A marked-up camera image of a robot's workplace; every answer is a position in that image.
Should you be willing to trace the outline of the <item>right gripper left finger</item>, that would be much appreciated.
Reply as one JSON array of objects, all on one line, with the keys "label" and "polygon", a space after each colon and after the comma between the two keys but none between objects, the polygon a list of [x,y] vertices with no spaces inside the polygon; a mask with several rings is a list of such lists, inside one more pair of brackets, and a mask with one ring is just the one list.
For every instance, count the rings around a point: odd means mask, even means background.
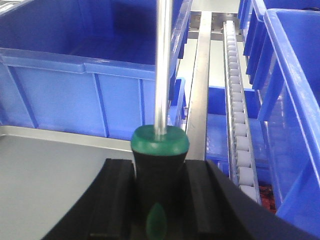
[{"label": "right gripper left finger", "polygon": [[45,240],[127,240],[134,202],[131,160],[107,158],[85,193]]}]

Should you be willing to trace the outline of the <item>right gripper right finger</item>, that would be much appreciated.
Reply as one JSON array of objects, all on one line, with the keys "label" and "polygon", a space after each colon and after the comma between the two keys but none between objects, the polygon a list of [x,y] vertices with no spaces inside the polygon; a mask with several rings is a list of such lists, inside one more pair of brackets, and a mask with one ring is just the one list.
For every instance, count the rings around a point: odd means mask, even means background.
[{"label": "right gripper right finger", "polygon": [[186,240],[314,240],[236,187],[212,162],[186,160]]}]

